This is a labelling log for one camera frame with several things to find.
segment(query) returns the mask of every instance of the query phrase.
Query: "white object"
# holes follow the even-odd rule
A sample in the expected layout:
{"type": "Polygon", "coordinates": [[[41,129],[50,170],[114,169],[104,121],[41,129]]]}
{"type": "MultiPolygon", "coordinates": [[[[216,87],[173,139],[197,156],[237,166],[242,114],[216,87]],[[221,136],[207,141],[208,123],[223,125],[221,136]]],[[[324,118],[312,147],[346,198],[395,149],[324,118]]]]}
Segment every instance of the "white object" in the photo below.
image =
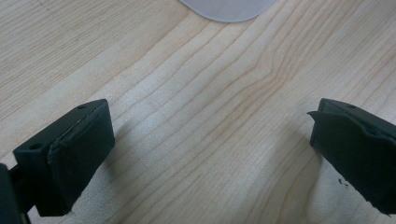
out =
{"type": "Polygon", "coordinates": [[[251,20],[264,12],[275,0],[180,0],[196,13],[213,21],[251,20]]]}

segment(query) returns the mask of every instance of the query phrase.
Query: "wooden table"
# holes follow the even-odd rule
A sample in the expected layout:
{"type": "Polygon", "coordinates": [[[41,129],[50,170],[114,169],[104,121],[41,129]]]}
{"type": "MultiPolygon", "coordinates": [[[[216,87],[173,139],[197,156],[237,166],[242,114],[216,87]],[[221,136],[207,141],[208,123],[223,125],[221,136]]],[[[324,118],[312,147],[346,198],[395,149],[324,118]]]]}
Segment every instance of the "wooden table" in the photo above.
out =
{"type": "Polygon", "coordinates": [[[320,98],[396,123],[396,1],[278,0],[208,21],[177,0],[0,3],[0,158],[76,105],[116,147],[34,223],[395,223],[309,146],[320,98]]]}

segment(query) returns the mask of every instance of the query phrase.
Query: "black object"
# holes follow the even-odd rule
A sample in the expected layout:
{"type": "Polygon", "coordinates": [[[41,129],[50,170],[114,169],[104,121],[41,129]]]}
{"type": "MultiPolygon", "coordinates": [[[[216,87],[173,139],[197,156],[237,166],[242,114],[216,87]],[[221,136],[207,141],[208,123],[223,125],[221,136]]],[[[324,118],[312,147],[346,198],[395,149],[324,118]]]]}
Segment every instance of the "black object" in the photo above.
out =
{"type": "Polygon", "coordinates": [[[354,105],[322,99],[311,146],[375,208],[396,213],[396,127],[354,105]]]}
{"type": "Polygon", "coordinates": [[[0,222],[29,223],[71,211],[115,145],[107,100],[80,105],[14,150],[9,172],[0,164],[0,222]]]}

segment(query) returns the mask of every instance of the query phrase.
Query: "light wood surface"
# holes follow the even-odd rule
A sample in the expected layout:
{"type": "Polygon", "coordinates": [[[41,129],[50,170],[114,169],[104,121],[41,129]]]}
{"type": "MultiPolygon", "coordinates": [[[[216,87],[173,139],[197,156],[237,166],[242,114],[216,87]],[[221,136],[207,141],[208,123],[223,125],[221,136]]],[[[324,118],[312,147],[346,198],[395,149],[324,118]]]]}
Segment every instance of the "light wood surface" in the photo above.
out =
{"type": "Polygon", "coordinates": [[[208,21],[177,0],[0,2],[0,162],[107,98],[116,147],[34,223],[395,223],[309,146],[320,98],[396,123],[396,1],[277,0],[208,21]]]}

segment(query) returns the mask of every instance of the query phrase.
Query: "white plate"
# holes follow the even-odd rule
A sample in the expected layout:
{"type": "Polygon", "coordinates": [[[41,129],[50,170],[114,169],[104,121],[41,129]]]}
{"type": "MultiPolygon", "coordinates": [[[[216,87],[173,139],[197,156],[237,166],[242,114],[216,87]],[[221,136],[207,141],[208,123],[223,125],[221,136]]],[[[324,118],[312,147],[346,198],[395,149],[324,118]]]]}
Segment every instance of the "white plate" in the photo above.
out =
{"type": "Polygon", "coordinates": [[[180,0],[213,21],[239,22],[259,16],[275,0],[180,0]]]}

